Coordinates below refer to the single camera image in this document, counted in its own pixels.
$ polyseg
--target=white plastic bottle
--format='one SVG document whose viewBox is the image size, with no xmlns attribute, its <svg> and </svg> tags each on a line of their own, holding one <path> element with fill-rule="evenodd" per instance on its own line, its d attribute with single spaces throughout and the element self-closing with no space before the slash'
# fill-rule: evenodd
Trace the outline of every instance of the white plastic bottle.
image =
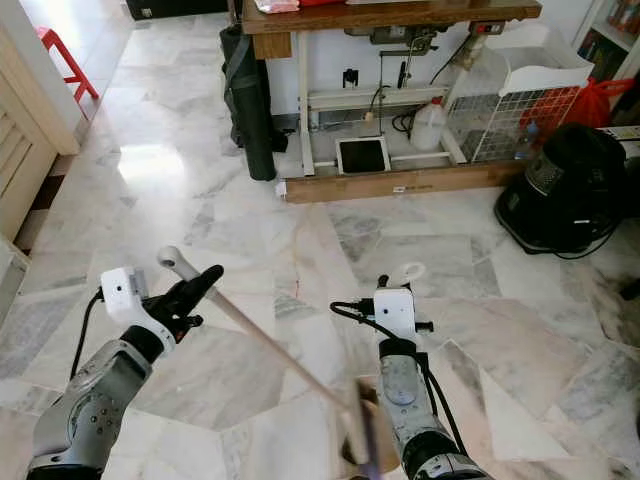
<svg viewBox="0 0 640 480">
<path fill-rule="evenodd" d="M 442 97 L 435 97 L 429 105 L 416 112 L 411 128 L 411 144 L 418 150 L 433 150 L 440 144 L 447 116 Z"/>
</svg>

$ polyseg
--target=red stool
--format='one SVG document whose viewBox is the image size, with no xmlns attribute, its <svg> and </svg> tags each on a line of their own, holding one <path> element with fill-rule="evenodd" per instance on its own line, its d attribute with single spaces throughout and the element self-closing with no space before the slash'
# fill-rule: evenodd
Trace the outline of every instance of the red stool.
<svg viewBox="0 0 640 480">
<path fill-rule="evenodd" d="M 82 73 L 82 70 L 80 70 L 80 67 L 71 56 L 71 53 L 69 53 L 69 50 L 67 50 L 67 47 L 64 46 L 64 43 L 62 43 L 62 40 L 60 40 L 58 34 L 47 27 L 38 27 L 36 28 L 36 32 L 38 33 L 38 37 L 42 41 L 42 44 L 44 45 L 44 48 L 47 49 L 47 51 L 49 51 L 52 46 L 56 46 L 56 48 L 60 52 L 60 55 L 62 55 L 62 58 L 64 58 L 64 60 L 67 62 L 67 65 L 69 65 L 69 68 L 73 72 L 72 77 L 64 78 L 65 83 L 80 83 L 78 89 L 76 90 L 76 93 L 73 95 L 73 98 L 76 99 L 76 102 L 80 102 L 80 97 L 82 97 L 82 94 L 85 92 L 85 90 L 89 92 L 91 98 L 98 98 L 98 92 L 96 92 L 95 88 L 93 88 L 91 83 L 89 83 L 87 77 L 84 75 L 84 73 Z"/>
</svg>

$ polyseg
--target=wooden plank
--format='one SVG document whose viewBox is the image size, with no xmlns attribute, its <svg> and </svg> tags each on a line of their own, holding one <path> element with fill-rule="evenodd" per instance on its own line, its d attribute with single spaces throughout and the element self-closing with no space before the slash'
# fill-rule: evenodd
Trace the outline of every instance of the wooden plank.
<svg viewBox="0 0 640 480">
<path fill-rule="evenodd" d="M 523 20 L 540 16 L 535 0 L 434 0 L 429 2 L 345 5 L 334 3 L 297 12 L 265 14 L 244 0 L 245 33 L 296 32 L 387 25 L 442 25 L 478 20 Z"/>
<path fill-rule="evenodd" d="M 290 33 L 257 33 L 252 38 L 253 51 L 258 60 L 292 56 Z"/>
<path fill-rule="evenodd" d="M 335 177 L 287 178 L 285 199 L 290 203 L 331 202 L 466 188 L 497 187 L 524 170 L 524 163 L 424 168 Z"/>
</svg>

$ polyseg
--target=black cable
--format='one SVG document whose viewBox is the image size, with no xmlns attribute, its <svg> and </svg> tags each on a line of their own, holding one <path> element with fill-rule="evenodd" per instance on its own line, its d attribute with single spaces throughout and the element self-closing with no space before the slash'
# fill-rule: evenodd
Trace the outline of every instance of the black cable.
<svg viewBox="0 0 640 480">
<path fill-rule="evenodd" d="M 393 338 L 395 340 L 398 339 L 395 333 L 393 333 L 390 330 L 387 330 L 382 325 L 378 325 L 376 322 L 372 322 L 371 320 L 369 320 L 368 318 L 362 315 L 356 315 L 355 313 L 347 312 L 345 310 L 342 310 L 341 308 L 338 308 L 338 307 L 345 307 L 345 308 L 352 308 L 355 310 L 357 309 L 357 306 L 358 306 L 357 303 L 333 302 L 329 305 L 329 308 L 333 313 L 337 313 L 338 315 L 342 315 L 343 317 L 351 318 L 352 320 L 355 320 L 358 323 L 364 323 L 365 325 L 368 325 L 369 327 L 374 328 L 375 330 L 379 331 L 380 333 L 386 335 L 389 338 Z"/>
<path fill-rule="evenodd" d="M 371 98 L 371 104 L 369 105 L 369 111 L 373 112 L 373 104 L 376 101 L 376 98 L 378 98 L 378 95 L 380 95 L 382 93 L 382 90 L 384 88 L 391 88 L 389 85 L 380 85 L 377 89 L 376 89 L 376 93 L 373 94 L 373 97 Z"/>
<path fill-rule="evenodd" d="M 411 110 L 410 112 L 396 115 L 391 119 L 391 126 L 395 131 L 406 133 L 407 137 L 410 136 L 411 130 L 413 129 L 413 120 L 415 118 L 417 111 L 418 111 L 417 109 L 414 109 L 414 110 Z"/>
<path fill-rule="evenodd" d="M 436 78 L 438 78 L 438 75 L 440 75 L 440 74 L 444 71 L 444 69 L 445 69 L 445 68 L 447 68 L 447 67 L 449 66 L 449 64 L 453 61 L 453 59 L 454 59 L 454 58 L 456 58 L 456 56 L 460 53 L 460 51 L 461 51 L 461 50 L 462 50 L 462 48 L 465 46 L 465 44 L 467 43 L 467 41 L 469 40 L 469 38 L 471 38 L 471 34 L 469 34 L 469 35 L 467 35 L 467 36 L 465 37 L 464 41 L 460 44 L 460 46 L 458 47 L 458 49 L 457 49 L 455 52 L 453 52 L 453 55 L 451 55 L 451 56 L 449 57 L 449 60 L 447 60 L 447 61 L 445 62 L 445 64 L 444 64 L 442 67 L 440 67 L 440 70 L 438 70 L 438 71 L 436 72 L 436 74 L 433 76 L 433 78 L 432 78 L 432 79 L 431 79 L 431 81 L 429 82 L 429 85 L 433 85 L 433 82 L 435 82 L 435 81 L 436 81 Z"/>
<path fill-rule="evenodd" d="M 76 376 L 76 372 L 78 370 L 78 363 L 80 362 L 80 356 L 82 355 L 82 347 L 84 346 L 84 339 L 87 335 L 87 326 L 89 325 L 89 316 L 91 315 L 91 310 L 93 306 L 96 304 L 98 300 L 104 300 L 104 295 L 102 294 L 102 288 L 99 288 L 95 293 L 93 298 L 89 300 L 87 304 L 87 308 L 84 311 L 84 318 L 82 319 L 82 329 L 80 330 L 80 338 L 78 339 L 78 346 L 76 347 L 76 355 L 73 358 L 73 364 L 71 365 L 71 374 L 69 375 L 69 380 L 73 380 L 73 377 Z"/>
<path fill-rule="evenodd" d="M 426 352 L 419 352 L 416 355 L 416 360 L 419 362 L 420 369 L 422 370 L 422 377 L 424 378 L 424 384 L 429 394 L 429 402 L 431 403 L 431 413 L 435 417 L 438 416 L 438 403 L 433 396 L 433 390 L 431 389 L 431 382 L 429 381 L 429 354 Z"/>
<path fill-rule="evenodd" d="M 460 453 L 462 455 L 468 457 L 469 454 L 467 453 L 467 449 L 464 447 L 464 443 L 462 442 L 462 437 L 460 436 L 460 432 L 458 431 L 458 426 L 456 425 L 456 421 L 453 418 L 453 414 L 449 409 L 449 404 L 447 403 L 447 399 L 444 397 L 444 393 L 442 392 L 442 389 L 440 388 L 440 385 L 438 384 L 436 377 L 433 376 L 433 373 L 431 373 L 431 371 L 429 371 L 429 380 L 431 380 L 431 383 L 433 383 L 433 388 L 436 390 L 436 393 L 438 394 L 438 398 L 440 399 L 440 404 L 442 405 L 442 409 L 444 410 L 444 413 L 447 416 L 447 421 L 449 422 L 449 426 L 451 427 L 451 433 L 453 433 L 453 438 L 455 439 L 456 444 L 458 445 L 458 450 L 460 450 Z"/>
<path fill-rule="evenodd" d="M 568 257 L 568 256 L 562 255 L 561 253 L 558 253 L 558 252 L 553 252 L 553 254 L 554 254 L 556 257 L 561 258 L 561 259 L 563 259 L 563 260 L 579 260 L 579 259 L 581 259 L 581 258 L 588 257 L 588 256 L 589 256 L 589 255 L 591 255 L 592 253 L 595 253 L 595 252 L 597 252 L 598 250 L 600 250 L 602 247 L 604 247 L 604 244 L 605 244 L 605 243 L 607 243 L 607 242 L 609 241 L 609 239 L 611 238 L 611 236 L 614 234 L 614 232 L 615 232 L 615 231 L 616 231 L 616 229 L 618 228 L 618 225 L 620 225 L 620 222 L 619 222 L 619 221 L 614 222 L 614 223 L 609 227 L 611 230 L 610 230 L 609 232 L 607 232 L 607 233 L 604 233 L 604 238 L 603 238 L 603 240 L 602 240 L 598 245 L 596 245 L 594 248 L 592 248 L 591 250 L 589 250 L 589 251 L 587 251 L 587 252 L 585 252 L 585 253 L 581 253 L 581 254 L 579 254 L 579 255 L 577 255 L 577 256 L 575 256 L 575 257 Z"/>
</svg>

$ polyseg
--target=wire basket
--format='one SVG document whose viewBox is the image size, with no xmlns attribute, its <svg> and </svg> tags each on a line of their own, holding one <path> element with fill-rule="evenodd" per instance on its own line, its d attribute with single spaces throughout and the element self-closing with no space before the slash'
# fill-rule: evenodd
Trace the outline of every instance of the wire basket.
<svg viewBox="0 0 640 480">
<path fill-rule="evenodd" d="M 449 128 L 469 162 L 513 160 L 519 139 L 535 122 L 544 142 L 576 99 L 580 87 L 460 97 L 449 112 Z"/>
<path fill-rule="evenodd" d="M 535 146 L 541 145 L 592 67 L 544 25 L 488 40 L 449 102 L 447 125 L 466 161 L 513 160 L 532 122 L 539 131 Z"/>
</svg>

